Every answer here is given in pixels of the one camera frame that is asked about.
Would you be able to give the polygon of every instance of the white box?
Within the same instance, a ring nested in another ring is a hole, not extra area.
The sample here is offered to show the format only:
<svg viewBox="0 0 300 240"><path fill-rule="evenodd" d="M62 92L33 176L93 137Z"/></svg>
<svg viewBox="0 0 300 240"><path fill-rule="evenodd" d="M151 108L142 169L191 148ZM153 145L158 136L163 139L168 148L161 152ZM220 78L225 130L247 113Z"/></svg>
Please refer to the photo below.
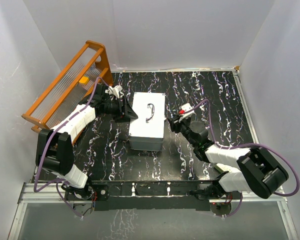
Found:
<svg viewBox="0 0 300 240"><path fill-rule="evenodd" d="M164 93L135 92L132 109L138 119L130 121L129 142L133 150L161 151L165 129Z"/></svg>

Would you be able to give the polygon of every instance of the box handle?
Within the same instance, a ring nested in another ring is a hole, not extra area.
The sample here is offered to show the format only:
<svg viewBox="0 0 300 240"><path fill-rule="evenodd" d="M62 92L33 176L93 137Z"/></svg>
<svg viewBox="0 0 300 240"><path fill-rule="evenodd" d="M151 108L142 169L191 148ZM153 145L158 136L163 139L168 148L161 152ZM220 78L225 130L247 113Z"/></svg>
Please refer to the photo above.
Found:
<svg viewBox="0 0 300 240"><path fill-rule="evenodd" d="M148 124L149 123L149 121L154 117L154 114L155 114L155 105L153 105L152 103L148 103L148 108L150 108L150 106L152 106L151 107L151 117L149 117L149 118L146 118L145 119L145 122Z"/></svg>

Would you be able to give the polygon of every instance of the black marble surface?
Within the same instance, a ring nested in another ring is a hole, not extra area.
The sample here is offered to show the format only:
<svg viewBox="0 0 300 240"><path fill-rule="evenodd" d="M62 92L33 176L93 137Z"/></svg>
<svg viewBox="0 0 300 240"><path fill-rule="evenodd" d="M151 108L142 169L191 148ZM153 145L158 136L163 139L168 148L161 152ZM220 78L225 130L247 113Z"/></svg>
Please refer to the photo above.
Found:
<svg viewBox="0 0 300 240"><path fill-rule="evenodd" d="M194 106L207 98L217 141L226 146L253 141L231 71L127 72L114 73L113 80L123 87L131 105L134 92L165 93L167 117L187 102ZM210 128L207 110L202 105L193 118ZM219 174L211 164L196 158L188 141L181 133L171 132L168 122L162 152L131 150L128 132L129 123L98 116L74 145L75 164L93 181L207 180ZM43 171L40 180L54 177Z"/></svg>

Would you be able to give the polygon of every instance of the yellow object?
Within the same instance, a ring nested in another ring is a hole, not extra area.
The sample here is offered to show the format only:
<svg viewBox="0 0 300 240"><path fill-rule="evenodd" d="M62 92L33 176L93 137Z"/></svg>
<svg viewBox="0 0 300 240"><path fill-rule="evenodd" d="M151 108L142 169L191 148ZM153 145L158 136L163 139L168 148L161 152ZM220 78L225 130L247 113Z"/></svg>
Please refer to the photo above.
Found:
<svg viewBox="0 0 300 240"><path fill-rule="evenodd" d="M80 84L84 84L84 85L86 85L88 82L89 82L89 77L87 77L87 76L83 76L80 80L79 80L79 83Z"/></svg>

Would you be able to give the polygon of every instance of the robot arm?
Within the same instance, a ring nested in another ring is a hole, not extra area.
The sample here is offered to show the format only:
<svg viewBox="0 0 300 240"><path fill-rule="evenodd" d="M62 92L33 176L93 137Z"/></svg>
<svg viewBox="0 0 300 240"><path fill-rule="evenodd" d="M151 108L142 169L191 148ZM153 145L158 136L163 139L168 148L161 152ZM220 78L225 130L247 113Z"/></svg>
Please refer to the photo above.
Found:
<svg viewBox="0 0 300 240"><path fill-rule="evenodd" d="M39 166L40 161L44 161L42 168L65 179L69 186L67 191L76 193L77 197L85 198L91 195L88 176L74 164L73 143L81 131L99 114L111 114L116 123L130 122L131 119L138 118L121 91L120 85L111 87L97 84L88 106L86 104L90 95L79 102L65 120L52 129L42 129L38 135L36 165ZM45 158L41 159L48 139L56 129L58 131L48 146Z"/></svg>
<svg viewBox="0 0 300 240"><path fill-rule="evenodd" d="M239 172L222 174L203 194L220 195L232 191L254 192L267 199L289 175L279 162L263 147L221 149L208 138L208 130L201 121L191 121L193 111L189 103L180 107L178 115L168 119L171 131L182 135L194 147L200 161L222 163L239 169Z"/></svg>

